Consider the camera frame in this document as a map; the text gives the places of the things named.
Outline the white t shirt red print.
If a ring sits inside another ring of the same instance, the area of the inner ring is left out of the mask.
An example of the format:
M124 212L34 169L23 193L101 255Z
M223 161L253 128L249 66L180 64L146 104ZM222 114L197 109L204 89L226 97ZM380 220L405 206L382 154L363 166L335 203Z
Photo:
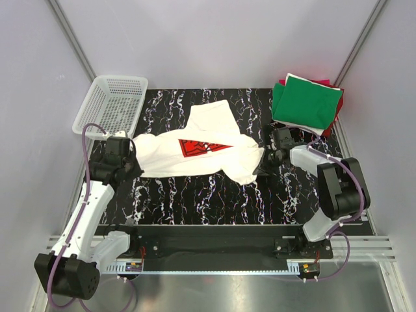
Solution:
M133 139L143 177L202 176L223 171L247 185L257 178L264 149L240 132L226 100L194 105L183 129Z

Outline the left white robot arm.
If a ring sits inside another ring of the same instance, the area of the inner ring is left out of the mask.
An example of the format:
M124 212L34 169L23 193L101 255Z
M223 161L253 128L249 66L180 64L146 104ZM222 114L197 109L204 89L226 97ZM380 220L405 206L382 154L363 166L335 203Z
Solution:
M49 253L37 255L34 268L48 295L89 300L100 275L117 257L134 257L140 251L134 225L115 225L92 246L104 210L117 188L138 168L133 141L120 131L106 140L99 161L88 164L86 180L73 215Z

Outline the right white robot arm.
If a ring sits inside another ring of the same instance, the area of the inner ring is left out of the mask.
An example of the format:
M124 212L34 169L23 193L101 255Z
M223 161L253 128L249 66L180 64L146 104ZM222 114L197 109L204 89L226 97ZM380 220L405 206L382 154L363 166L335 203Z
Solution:
M283 165L291 165L317 178L318 211L307 221L295 250L301 257L311 257L318 242L329 239L345 223L358 219L368 209L371 199L360 163L350 157L341 159L325 154L310 143L295 140L289 127L280 127L270 134L272 146L263 152L254 174L271 176Z

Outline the black marble pattern mat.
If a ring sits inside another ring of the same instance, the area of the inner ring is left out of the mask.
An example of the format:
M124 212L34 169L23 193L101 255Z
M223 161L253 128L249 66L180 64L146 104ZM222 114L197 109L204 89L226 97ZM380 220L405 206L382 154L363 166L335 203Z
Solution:
M193 105L226 100L242 134L260 146L270 143L269 88L148 90L136 133L159 135L181 129ZM245 225L302 224L319 207L316 179L297 167L280 166L276 175L260 176L241 186L223 172L192 177L123 183L101 216L102 224Z

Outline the white plastic mesh basket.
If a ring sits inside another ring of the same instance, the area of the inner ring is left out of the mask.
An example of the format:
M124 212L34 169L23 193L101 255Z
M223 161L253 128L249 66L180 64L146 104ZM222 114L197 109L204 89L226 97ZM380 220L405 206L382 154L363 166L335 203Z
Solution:
M97 76L81 104L72 131L80 135L86 124L94 123L110 135L123 131L133 138L147 87L145 77Z

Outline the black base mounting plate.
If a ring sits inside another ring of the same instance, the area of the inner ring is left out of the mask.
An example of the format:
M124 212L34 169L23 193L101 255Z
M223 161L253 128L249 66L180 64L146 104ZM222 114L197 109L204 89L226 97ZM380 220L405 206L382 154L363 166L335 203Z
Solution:
M333 258L328 240L301 241L301 226L162 226L134 228L136 247L143 246L144 261L165 263L261 263L314 261Z

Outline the left aluminium corner post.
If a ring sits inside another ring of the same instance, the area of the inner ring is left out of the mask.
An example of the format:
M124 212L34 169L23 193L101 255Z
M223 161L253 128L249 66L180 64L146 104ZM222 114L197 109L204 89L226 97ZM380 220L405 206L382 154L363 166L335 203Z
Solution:
M64 9L57 0L47 0L46 3L49 5L52 14L57 20L62 32L64 33L69 45L71 46L77 60L79 61L83 71L85 72L88 79L92 82L96 78L96 73L88 60L86 53L84 52L75 31L73 30L68 17L66 16Z

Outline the aluminium corner post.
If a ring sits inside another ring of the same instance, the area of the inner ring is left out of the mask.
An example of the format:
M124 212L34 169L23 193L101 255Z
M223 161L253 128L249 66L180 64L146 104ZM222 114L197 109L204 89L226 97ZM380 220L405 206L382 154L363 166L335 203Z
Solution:
M379 20L380 16L383 14L386 6L389 4L389 0L377 0L375 6L371 10L361 32L359 33L351 51L349 52L341 71L339 72L338 76L335 79L334 85L340 87L342 82L344 81L347 73L349 72L350 68L352 67L354 61L356 60L357 56L359 55L361 49L365 45L365 42L371 35L373 28L375 27L377 21Z
M47 0L46 3L49 5L52 14L57 20L62 32L64 33L69 45L71 46L77 60L79 61L83 71L85 72L88 79L92 82L96 78L96 73L88 60L86 53L84 52L75 31L73 30L68 17L66 16L64 9L57 0Z

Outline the right aluminium corner post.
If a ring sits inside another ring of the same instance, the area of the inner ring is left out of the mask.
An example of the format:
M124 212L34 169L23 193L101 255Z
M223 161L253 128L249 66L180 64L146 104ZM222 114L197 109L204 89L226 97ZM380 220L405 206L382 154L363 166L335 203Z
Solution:
M349 52L341 71L339 72L338 76L335 79L334 85L340 87L342 82L344 81L347 73L349 72L350 68L352 67L354 61L356 60L357 56L359 55L361 49L365 45L365 42L371 35L373 28L375 27L377 21L379 20L380 16L383 14L386 6L389 4L389 0L377 0L375 6L371 10L361 32L359 33L351 51Z

